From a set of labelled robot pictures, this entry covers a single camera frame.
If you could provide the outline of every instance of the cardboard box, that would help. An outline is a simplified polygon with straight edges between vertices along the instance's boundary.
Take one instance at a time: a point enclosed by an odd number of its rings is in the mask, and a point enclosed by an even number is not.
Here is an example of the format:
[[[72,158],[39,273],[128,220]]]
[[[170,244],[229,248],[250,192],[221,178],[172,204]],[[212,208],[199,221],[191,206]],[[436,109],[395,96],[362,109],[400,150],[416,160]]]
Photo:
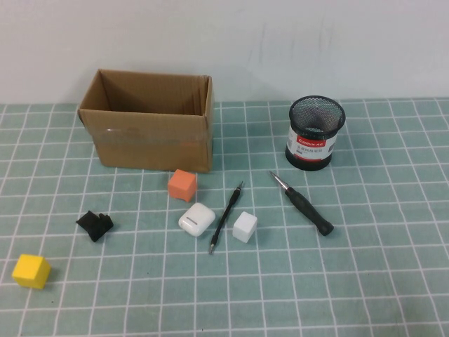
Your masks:
[[[212,168],[209,76],[98,70],[78,114],[105,166]]]

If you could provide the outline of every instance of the cube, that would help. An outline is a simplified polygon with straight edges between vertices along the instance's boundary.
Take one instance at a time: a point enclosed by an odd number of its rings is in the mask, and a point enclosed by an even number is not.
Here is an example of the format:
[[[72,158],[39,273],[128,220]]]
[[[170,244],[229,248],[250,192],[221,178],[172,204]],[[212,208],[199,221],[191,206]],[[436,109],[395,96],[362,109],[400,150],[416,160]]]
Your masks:
[[[43,289],[50,268],[50,264],[42,256],[22,254],[15,265],[13,278],[20,286]]]
[[[242,212],[239,218],[234,223],[232,228],[232,236],[236,239],[247,243],[255,231],[257,225],[257,218],[252,214]]]
[[[168,193],[172,198],[189,202],[196,192],[196,176],[193,173],[176,170],[168,182]]]

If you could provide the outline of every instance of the screwdriver handle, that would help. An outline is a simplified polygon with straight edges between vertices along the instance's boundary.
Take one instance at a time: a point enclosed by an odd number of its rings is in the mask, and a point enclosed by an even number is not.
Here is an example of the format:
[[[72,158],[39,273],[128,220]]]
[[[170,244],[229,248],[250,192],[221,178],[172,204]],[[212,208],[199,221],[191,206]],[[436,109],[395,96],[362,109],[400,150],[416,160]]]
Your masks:
[[[286,195],[292,202],[293,206],[295,206],[302,214],[304,214],[311,222],[315,224],[321,235],[325,237],[333,231],[334,226],[330,222],[324,220],[318,211],[310,204],[309,200],[307,200],[301,193],[289,187],[286,190]]]

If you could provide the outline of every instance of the mesh pen holder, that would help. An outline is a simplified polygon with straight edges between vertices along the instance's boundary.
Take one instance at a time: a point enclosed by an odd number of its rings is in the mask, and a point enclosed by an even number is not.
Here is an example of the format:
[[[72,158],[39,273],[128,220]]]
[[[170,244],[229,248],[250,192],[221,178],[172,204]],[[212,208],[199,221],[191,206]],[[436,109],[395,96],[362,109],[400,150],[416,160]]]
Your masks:
[[[340,104],[323,96],[306,96],[290,108],[287,160],[305,171],[329,165],[338,131],[346,120]]]

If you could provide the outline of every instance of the black object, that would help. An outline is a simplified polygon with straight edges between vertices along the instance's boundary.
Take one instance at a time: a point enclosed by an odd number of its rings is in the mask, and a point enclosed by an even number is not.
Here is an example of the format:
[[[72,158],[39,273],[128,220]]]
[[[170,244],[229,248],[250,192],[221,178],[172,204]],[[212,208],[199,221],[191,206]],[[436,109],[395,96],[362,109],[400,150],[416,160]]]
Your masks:
[[[340,104],[323,96],[306,96],[292,104],[287,160],[305,171],[326,167],[332,159],[337,132],[346,115]]]
[[[231,199],[229,199],[229,203],[224,210],[224,213],[220,219],[220,222],[218,223],[218,227],[215,230],[215,234],[213,235],[211,241],[210,241],[210,247],[209,247],[209,254],[212,255],[213,250],[215,246],[217,245],[218,236],[220,235],[220,230],[222,230],[223,225],[225,224],[225,220],[227,218],[227,215],[229,211],[231,210],[231,207],[237,202],[237,199],[240,197],[240,191],[243,186],[243,181],[240,183],[240,185],[234,190],[234,193],[232,193]]]
[[[293,206],[296,207],[302,214],[304,214],[311,222],[313,222],[318,228],[318,231],[324,237],[333,231],[334,226],[324,220],[322,216],[316,211],[316,209],[310,204],[304,195],[295,191],[293,188],[288,186],[287,183],[282,181],[276,174],[270,171],[274,179],[279,183],[280,186],[286,191],[286,196],[290,199]]]
[[[91,211],[84,214],[76,223],[87,231],[94,242],[114,226],[109,216],[101,213],[97,216]]]

